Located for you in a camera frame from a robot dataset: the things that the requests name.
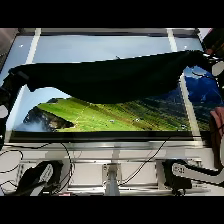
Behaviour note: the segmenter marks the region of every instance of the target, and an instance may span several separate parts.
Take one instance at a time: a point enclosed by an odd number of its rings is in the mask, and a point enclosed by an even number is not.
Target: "black fabric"
[[[29,64],[9,72],[29,76],[31,91],[55,87],[90,103],[112,104],[167,93],[177,87],[187,66],[203,63],[202,52],[182,51],[97,62]]]

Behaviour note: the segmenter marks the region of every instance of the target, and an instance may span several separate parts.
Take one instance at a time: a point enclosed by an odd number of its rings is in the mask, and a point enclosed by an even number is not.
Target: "metal bracket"
[[[117,181],[121,183],[122,176],[121,176],[121,164],[118,163],[109,163],[104,164],[102,166],[102,184],[105,186],[107,179],[108,179],[108,171],[114,171],[117,174]]]

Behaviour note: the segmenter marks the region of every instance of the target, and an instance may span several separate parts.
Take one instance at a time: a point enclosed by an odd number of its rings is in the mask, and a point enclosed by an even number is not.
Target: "grassy slope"
[[[140,101],[125,104],[90,104],[76,98],[59,99],[56,104],[38,105],[42,110],[51,112],[74,123],[74,127],[60,129],[63,132],[77,131],[137,131],[137,130],[177,130],[187,126],[187,117],[173,116],[165,106],[156,108]]]

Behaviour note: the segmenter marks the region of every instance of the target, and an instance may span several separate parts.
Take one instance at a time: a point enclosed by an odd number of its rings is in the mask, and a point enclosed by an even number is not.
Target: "white vertical bar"
[[[34,55],[35,55],[35,52],[36,52],[37,44],[38,44],[38,41],[40,39],[40,35],[41,35],[41,28],[36,28],[35,35],[34,35],[33,40],[31,42],[30,50],[29,50],[29,53],[28,53],[28,56],[27,56],[25,64],[32,64],[33,58],[34,58]],[[23,94],[24,94],[25,88],[27,88],[27,87],[23,86],[21,88],[21,90],[20,90],[20,92],[19,92],[19,94],[17,96],[17,99],[16,99],[16,101],[15,101],[15,103],[13,105],[13,108],[11,110],[11,113],[9,115],[8,121],[10,121],[11,127],[10,127],[10,131],[6,132],[5,141],[9,141],[9,139],[10,139],[10,136],[11,136],[11,133],[12,133],[13,124],[15,123],[16,115],[17,115],[17,112],[18,112],[21,100],[23,98]]]
[[[177,45],[176,45],[175,38],[173,36],[172,29],[167,28],[167,34],[168,34],[171,50],[173,52],[177,52]],[[180,76],[180,89],[181,89],[181,93],[182,93],[182,96],[184,99],[184,104],[185,104],[185,108],[187,111],[187,116],[188,116],[188,120],[190,123],[192,134],[193,134],[193,136],[200,136],[200,131],[199,131],[197,119],[196,119],[196,116],[194,113],[194,108],[193,108],[192,103],[188,99],[188,90],[186,87],[186,81],[184,79],[184,73],[182,73],[182,75]],[[195,146],[198,146],[198,147],[202,147],[202,145],[203,145],[200,137],[194,138],[194,143],[195,143]]]

